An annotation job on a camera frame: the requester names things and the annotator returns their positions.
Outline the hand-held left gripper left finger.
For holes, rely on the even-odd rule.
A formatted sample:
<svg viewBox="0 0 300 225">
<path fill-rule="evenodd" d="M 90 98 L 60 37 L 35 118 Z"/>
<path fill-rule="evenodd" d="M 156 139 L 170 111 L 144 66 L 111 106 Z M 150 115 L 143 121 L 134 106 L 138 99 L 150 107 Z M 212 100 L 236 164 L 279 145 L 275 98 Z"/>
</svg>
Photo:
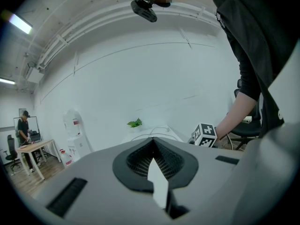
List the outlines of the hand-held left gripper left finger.
<svg viewBox="0 0 300 225">
<path fill-rule="evenodd" d="M 47 225 L 162 225 L 165 212 L 151 192 L 130 190 L 115 176 L 118 170 L 130 182 L 145 182 L 128 168 L 127 157 L 148 143 L 144 138 L 86 155 L 47 182 L 35 198 L 22 201 Z"/>
</svg>

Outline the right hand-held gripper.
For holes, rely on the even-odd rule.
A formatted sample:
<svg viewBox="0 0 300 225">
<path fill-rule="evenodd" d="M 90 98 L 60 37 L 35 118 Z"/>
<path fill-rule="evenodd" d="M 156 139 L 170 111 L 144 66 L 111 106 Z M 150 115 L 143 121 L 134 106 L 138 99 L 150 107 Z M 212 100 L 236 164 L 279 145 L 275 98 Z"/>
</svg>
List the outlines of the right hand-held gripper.
<svg viewBox="0 0 300 225">
<path fill-rule="evenodd" d="M 195 146 L 212 147 L 217 140 L 217 134 L 212 124 L 199 123 L 192 133 L 188 143 Z"/>
</svg>

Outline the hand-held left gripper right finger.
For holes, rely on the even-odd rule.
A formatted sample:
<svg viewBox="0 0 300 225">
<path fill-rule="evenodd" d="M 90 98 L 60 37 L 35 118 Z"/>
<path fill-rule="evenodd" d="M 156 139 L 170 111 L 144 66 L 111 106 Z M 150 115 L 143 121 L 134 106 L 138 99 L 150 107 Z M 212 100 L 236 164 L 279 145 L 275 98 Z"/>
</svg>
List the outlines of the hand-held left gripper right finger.
<svg viewBox="0 0 300 225">
<path fill-rule="evenodd" d="M 244 225 L 241 195 L 247 181 L 248 150 L 199 147 L 153 138 L 155 154 L 174 174 L 168 180 L 168 212 L 152 225 Z"/>
</svg>

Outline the person's right forearm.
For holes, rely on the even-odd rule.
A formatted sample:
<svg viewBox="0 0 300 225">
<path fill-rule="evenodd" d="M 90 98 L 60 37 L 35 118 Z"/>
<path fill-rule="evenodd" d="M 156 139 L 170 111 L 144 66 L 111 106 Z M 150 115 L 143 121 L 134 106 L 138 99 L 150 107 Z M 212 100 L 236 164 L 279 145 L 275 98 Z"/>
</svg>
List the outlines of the person's right forearm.
<svg viewBox="0 0 300 225">
<path fill-rule="evenodd" d="M 220 148 L 220 140 L 239 125 L 249 115 L 256 104 L 256 100 L 239 92 L 229 113 L 215 128 L 217 140 L 213 147 Z"/>
</svg>

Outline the clear water bottle red cap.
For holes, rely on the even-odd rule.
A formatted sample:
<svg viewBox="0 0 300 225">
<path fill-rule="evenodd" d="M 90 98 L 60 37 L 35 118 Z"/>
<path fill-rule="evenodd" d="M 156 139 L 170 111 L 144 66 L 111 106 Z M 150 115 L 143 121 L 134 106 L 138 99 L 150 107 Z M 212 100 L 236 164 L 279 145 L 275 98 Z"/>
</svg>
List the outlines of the clear water bottle red cap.
<svg viewBox="0 0 300 225">
<path fill-rule="evenodd" d="M 60 158 L 65 167 L 71 166 L 73 159 L 64 149 L 60 149 Z"/>
</svg>

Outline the white water dispenser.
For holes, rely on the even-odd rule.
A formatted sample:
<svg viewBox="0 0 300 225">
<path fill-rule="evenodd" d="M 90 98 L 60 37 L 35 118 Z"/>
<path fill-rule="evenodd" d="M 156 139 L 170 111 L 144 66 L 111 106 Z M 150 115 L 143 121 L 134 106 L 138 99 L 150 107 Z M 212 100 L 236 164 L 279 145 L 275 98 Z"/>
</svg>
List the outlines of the white water dispenser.
<svg viewBox="0 0 300 225">
<path fill-rule="evenodd" d="M 79 135 L 67 140 L 68 153 L 76 162 L 82 157 L 91 153 L 85 135 Z"/>
</svg>

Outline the black office chair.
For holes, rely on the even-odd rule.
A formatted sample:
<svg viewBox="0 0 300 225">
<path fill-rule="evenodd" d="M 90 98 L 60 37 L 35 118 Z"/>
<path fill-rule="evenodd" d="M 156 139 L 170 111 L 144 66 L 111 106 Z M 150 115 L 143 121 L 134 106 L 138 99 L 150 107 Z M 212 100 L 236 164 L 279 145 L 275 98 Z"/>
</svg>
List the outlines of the black office chair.
<svg viewBox="0 0 300 225">
<path fill-rule="evenodd" d="M 11 165 L 10 165 L 10 169 L 12 172 L 14 172 L 14 168 L 17 166 L 18 168 L 20 168 L 20 161 L 17 161 L 17 158 L 18 158 L 18 154 L 15 150 L 15 139 L 11 136 L 11 135 L 8 135 L 7 136 L 7 143 L 8 143 L 8 149 L 9 149 L 9 154 L 8 154 L 8 151 L 4 151 L 4 153 L 6 154 L 6 157 L 5 159 L 7 161 L 10 161 L 11 162 Z"/>
<path fill-rule="evenodd" d="M 231 133 L 240 138 L 227 137 L 228 142 L 232 145 L 232 141 L 240 142 L 240 144 L 235 148 L 235 150 L 239 150 L 242 145 L 247 144 L 249 141 L 253 140 L 254 137 L 257 137 L 261 131 L 261 115 L 259 111 L 259 101 L 257 101 L 253 110 L 249 113 L 246 118 L 250 118 L 251 120 L 243 120 L 240 124 L 238 124 Z"/>
</svg>

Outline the water bottle on dispenser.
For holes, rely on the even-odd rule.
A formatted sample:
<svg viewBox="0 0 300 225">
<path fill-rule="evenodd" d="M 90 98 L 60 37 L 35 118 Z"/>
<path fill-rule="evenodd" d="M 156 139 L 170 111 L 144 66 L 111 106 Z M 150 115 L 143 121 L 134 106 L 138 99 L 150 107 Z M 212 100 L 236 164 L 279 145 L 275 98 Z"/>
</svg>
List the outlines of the water bottle on dispenser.
<svg viewBox="0 0 300 225">
<path fill-rule="evenodd" d="M 74 109 L 69 109 L 63 114 L 63 122 L 69 138 L 75 138 L 81 134 L 78 116 Z"/>
</svg>

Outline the wooden desk white legs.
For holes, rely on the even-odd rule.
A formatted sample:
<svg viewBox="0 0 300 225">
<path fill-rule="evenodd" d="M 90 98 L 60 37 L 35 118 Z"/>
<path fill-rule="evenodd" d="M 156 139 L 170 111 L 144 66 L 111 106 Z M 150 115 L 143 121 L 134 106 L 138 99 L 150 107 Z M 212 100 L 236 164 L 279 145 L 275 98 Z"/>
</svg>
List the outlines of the wooden desk white legs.
<svg viewBox="0 0 300 225">
<path fill-rule="evenodd" d="M 51 140 L 44 140 L 44 141 L 37 142 L 37 143 L 32 143 L 32 144 L 27 145 L 26 147 L 23 147 L 23 148 L 19 147 L 19 148 L 15 149 L 16 152 L 17 152 L 17 154 L 18 154 L 18 157 L 19 157 L 19 159 L 21 161 L 21 164 L 22 164 L 22 166 L 23 166 L 23 168 L 24 168 L 24 170 L 25 170 L 25 172 L 26 172 L 26 174 L 28 176 L 30 176 L 31 172 L 30 172 L 29 168 L 28 169 L 26 168 L 25 163 L 23 162 L 23 159 L 22 159 L 22 154 L 24 153 L 24 154 L 28 154 L 29 155 L 31 163 L 32 163 L 32 165 L 34 167 L 34 170 L 38 173 L 38 175 L 40 176 L 41 180 L 45 180 L 45 178 L 44 178 L 43 174 L 41 173 L 41 171 L 40 171 L 37 163 L 34 161 L 32 152 L 34 152 L 36 150 L 40 150 L 44 162 L 47 162 L 44 154 L 42 153 L 41 148 L 45 147 L 45 146 L 48 146 L 49 144 L 52 145 L 52 147 L 54 149 L 54 152 L 55 152 L 55 155 L 56 155 L 56 158 L 61 163 L 62 161 L 61 161 L 59 152 L 58 152 L 58 150 L 56 148 L 55 141 L 53 139 L 51 139 Z"/>
</svg>

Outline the green potted plant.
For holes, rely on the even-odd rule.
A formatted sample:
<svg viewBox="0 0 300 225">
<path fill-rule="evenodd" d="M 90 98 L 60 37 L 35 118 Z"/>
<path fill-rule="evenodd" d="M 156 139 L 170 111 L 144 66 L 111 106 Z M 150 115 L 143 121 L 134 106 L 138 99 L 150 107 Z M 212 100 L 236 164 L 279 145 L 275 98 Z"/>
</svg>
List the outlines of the green potted plant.
<svg viewBox="0 0 300 225">
<path fill-rule="evenodd" d="M 131 128 L 136 128 L 141 126 L 142 124 L 143 124 L 142 121 L 138 118 L 135 121 L 130 121 L 127 125 L 130 126 Z"/>
</svg>

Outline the person's black clothing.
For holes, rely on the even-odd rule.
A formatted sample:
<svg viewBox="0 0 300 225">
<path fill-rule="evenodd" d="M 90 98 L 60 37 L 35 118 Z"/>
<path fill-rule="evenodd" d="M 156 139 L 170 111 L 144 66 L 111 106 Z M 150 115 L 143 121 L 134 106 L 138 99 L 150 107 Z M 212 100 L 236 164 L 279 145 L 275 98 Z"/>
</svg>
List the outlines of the person's black clothing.
<svg viewBox="0 0 300 225">
<path fill-rule="evenodd" d="M 296 0 L 213 0 L 217 20 L 239 62 L 240 92 L 258 101 L 263 97 L 260 136 L 283 124 L 268 88 L 290 58 L 298 41 L 288 19 Z"/>
</svg>

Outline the white ceiling pipes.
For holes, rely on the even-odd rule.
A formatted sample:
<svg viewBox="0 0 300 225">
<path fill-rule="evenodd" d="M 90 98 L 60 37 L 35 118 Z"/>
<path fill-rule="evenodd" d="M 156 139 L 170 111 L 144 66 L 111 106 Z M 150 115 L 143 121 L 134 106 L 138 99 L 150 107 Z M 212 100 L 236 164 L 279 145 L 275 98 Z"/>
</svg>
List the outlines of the white ceiling pipes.
<svg viewBox="0 0 300 225">
<path fill-rule="evenodd" d="M 169 8 L 162 8 L 157 5 L 153 7 L 156 15 L 174 15 L 205 22 L 216 28 L 220 27 L 213 12 L 206 9 L 205 6 L 196 7 L 186 3 L 174 3 Z M 112 6 L 102 8 L 74 24 L 62 28 L 53 36 L 37 60 L 37 68 L 46 69 L 54 57 L 65 47 L 82 37 L 83 35 L 107 24 L 135 17 L 130 2 L 118 3 Z"/>
</svg>

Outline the white wall box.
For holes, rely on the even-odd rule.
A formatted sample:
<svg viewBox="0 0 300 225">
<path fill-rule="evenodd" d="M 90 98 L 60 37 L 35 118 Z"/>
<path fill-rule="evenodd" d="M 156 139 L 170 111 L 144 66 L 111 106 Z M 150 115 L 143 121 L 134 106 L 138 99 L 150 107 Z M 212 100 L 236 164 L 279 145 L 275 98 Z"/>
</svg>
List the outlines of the white wall box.
<svg viewBox="0 0 300 225">
<path fill-rule="evenodd" d="M 28 63 L 27 67 L 28 68 L 26 70 L 24 78 L 30 83 L 40 83 L 45 75 L 45 72 L 42 69 L 35 67 L 35 63 Z"/>
</svg>

